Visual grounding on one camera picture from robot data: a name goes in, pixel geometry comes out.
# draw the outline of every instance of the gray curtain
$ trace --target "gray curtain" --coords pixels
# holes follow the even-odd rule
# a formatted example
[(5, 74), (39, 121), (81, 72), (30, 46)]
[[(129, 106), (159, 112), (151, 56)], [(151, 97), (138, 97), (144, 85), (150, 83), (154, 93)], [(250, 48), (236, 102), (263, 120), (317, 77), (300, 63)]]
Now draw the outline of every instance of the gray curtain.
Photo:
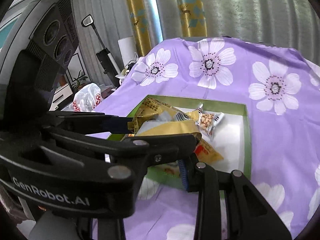
[[(176, 0), (156, 0), (163, 39), (181, 37)], [(320, 64), (320, 20), (308, 0), (203, 0), (208, 37), (228, 35), (299, 50)]]
[(103, 43), (111, 51), (120, 69), (123, 69), (118, 40), (132, 36), (126, 0), (71, 0), (73, 14), (79, 36), (79, 49), (86, 65), (89, 77), (97, 84), (111, 85), (111, 81), (99, 63), (96, 53), (102, 46), (91, 27), (83, 28), (81, 20), (88, 14), (94, 18), (94, 24)]

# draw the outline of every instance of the green box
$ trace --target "green box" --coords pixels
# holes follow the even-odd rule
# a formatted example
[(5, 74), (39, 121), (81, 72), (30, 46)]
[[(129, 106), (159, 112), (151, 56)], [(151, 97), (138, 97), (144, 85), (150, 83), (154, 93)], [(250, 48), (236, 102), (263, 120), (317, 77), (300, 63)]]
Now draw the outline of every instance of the green box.
[[(244, 175), (250, 179), (251, 176), (251, 136), (248, 119), (248, 111), (246, 105), (222, 102), (198, 98), (184, 98), (171, 96), (156, 96), (148, 95), (147, 97), (154, 98), (161, 102), (167, 103), (174, 107), (197, 109), (200, 104), (203, 104), (204, 111), (223, 112), (225, 114), (241, 115), (243, 117), (244, 128)], [(127, 117), (134, 117), (143, 100), (128, 114)], [(123, 138), (123, 134), (112, 134), (108, 140), (119, 141)], [(148, 168), (147, 178), (158, 181), (162, 184), (169, 185), (175, 188), (183, 189), (180, 178), (163, 172), (157, 167)]]

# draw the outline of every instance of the packet of peanuts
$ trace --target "packet of peanuts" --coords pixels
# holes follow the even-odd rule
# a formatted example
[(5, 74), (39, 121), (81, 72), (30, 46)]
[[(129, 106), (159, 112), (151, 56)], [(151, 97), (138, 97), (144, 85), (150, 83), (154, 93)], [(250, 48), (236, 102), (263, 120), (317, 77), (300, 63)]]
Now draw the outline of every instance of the packet of peanuts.
[(199, 107), (199, 118), (196, 124), (199, 126), (210, 139), (213, 139), (214, 129), (221, 122), (224, 117), (224, 113), (204, 114), (203, 105)]

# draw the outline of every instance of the drawer handle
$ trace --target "drawer handle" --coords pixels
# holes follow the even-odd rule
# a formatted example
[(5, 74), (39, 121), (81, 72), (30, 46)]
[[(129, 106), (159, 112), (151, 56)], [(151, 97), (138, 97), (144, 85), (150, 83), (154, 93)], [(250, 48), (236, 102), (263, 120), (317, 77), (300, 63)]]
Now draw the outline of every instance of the drawer handle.
[(63, 98), (63, 94), (61, 96), (59, 96), (56, 100), (54, 100), (52, 103), (57, 102), (59, 99)]

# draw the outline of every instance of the deer print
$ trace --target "deer print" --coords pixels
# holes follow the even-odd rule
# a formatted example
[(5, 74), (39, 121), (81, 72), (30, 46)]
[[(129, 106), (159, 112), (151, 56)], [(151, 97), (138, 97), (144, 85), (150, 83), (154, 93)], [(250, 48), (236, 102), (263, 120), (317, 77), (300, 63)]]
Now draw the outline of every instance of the deer print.
[(187, 9), (187, 4), (186, 3), (180, 5), (180, 11), (182, 12), (182, 14), (185, 15), (187, 13), (187, 14), (189, 14), (188, 18), (190, 18), (191, 17), (191, 12), (190, 12), (190, 10), (186, 10), (186, 9)]
[(140, 21), (140, 19), (138, 18), (135, 22), (133, 22), (133, 26), (137, 26), (138, 27), (139, 21)]

